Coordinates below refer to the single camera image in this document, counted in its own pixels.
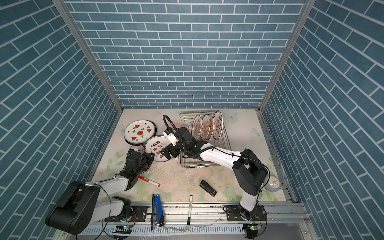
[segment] metal corner post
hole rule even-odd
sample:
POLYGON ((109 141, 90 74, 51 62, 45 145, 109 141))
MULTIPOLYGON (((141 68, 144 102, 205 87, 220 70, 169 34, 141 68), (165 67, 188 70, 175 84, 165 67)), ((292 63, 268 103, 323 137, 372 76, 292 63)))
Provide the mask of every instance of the metal corner post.
POLYGON ((300 34, 301 30, 303 29, 304 23, 307 20, 307 17, 309 15, 310 11, 312 10, 312 7, 313 7, 315 1, 316 0, 306 0, 304 5, 303 5, 303 8, 302 8, 300 15, 299 15, 299 18, 297 19, 297 22, 296 22, 296 24, 292 30, 292 34, 288 40, 286 47, 284 48, 283 54, 281 55, 279 64, 276 67, 276 70, 272 76, 271 82, 269 83, 269 85, 265 91, 262 102, 260 103, 260 106, 259 106, 260 112, 263 112, 263 110, 266 107, 266 104, 267 104, 267 102, 268 102, 268 100, 272 94, 272 91, 277 84, 277 81, 281 75, 281 72, 283 71, 285 64, 287 63, 288 57, 291 54, 293 47, 295 46, 296 40, 299 38, 299 34, 300 34))
POLYGON ((121 104, 120 104, 119 100, 117 99, 115 93, 113 92, 110 84, 108 83, 108 80, 105 77, 102 69, 100 68, 99 63, 96 61, 96 58, 92 54, 91 49, 89 48, 89 46, 88 46, 87 42, 85 41, 82 33, 80 32, 80 29, 77 26, 72 14, 70 13, 67 5, 65 4, 64 0, 52 0, 52 2, 55 5, 57 11, 60 13, 60 16, 63 18, 65 24, 67 25, 67 27, 71 31, 73 37, 75 38, 76 42, 80 46, 81 50, 83 51, 85 57, 89 61, 89 64, 91 65, 92 69, 95 71, 96 75, 98 76, 101 84, 104 86, 109 97, 112 99, 117 110, 119 111, 119 113, 122 113, 123 107, 121 106, 121 104))

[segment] clock face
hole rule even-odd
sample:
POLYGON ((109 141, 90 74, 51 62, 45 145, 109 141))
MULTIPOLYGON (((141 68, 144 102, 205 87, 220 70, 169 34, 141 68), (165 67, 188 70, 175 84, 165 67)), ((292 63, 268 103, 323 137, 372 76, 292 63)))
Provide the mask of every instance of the clock face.
POLYGON ((277 192, 280 189, 280 181, 275 176, 270 176, 268 184, 265 186, 265 188, 270 192, 277 192))

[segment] watermelon print plate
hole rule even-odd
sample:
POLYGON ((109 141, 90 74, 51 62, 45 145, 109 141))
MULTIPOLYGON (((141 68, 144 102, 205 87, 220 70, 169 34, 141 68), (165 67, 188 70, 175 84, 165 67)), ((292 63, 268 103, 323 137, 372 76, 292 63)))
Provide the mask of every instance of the watermelon print plate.
POLYGON ((127 126, 124 138, 131 145, 140 145, 156 134, 156 126, 148 120, 138 120, 127 126))

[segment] plate in dish rack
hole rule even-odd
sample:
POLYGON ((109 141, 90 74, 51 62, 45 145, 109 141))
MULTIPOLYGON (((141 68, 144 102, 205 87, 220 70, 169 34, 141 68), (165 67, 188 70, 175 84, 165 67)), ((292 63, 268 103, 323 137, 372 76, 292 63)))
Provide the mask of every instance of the plate in dish rack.
POLYGON ((214 131, 214 117, 210 113, 208 114, 208 116, 209 116, 209 124, 210 125, 209 125, 209 132, 208 132, 208 136, 207 136, 206 140, 211 139, 212 133, 214 131))
POLYGON ((138 120, 127 126, 124 131, 125 141, 131 145, 140 145, 156 134, 156 126, 148 120, 138 120))
POLYGON ((220 138, 221 131, 223 131, 223 116, 221 115, 220 111, 217 111, 214 115, 213 137, 215 140, 218 140, 220 138))
POLYGON ((154 153, 153 161, 165 162, 168 159, 160 153, 161 150, 166 148, 170 144, 170 140, 164 136, 154 136, 145 143, 145 152, 154 153))
POLYGON ((205 140, 208 137, 208 133, 209 133, 209 130, 211 127, 211 121, 209 119, 208 114, 204 115, 204 117, 201 121, 201 124, 202 124, 202 128, 201 128, 201 132, 200 132, 200 137, 202 140, 205 140))
POLYGON ((195 119, 193 119, 192 128, 191 128, 191 134, 192 137, 194 137, 196 140, 200 136, 201 131, 201 116, 196 115, 195 119))

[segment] blue brick wall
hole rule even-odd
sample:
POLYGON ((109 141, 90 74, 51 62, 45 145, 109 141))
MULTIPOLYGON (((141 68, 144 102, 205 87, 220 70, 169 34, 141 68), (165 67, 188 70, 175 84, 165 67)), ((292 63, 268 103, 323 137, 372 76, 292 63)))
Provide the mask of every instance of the blue brick wall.
POLYGON ((0 1, 0 36, 0 239, 52 238, 118 113, 51 0, 0 1))
POLYGON ((384 239, 384 2, 317 0, 265 117, 322 239, 384 239))
POLYGON ((124 108, 257 108, 304 0, 66 0, 124 108))

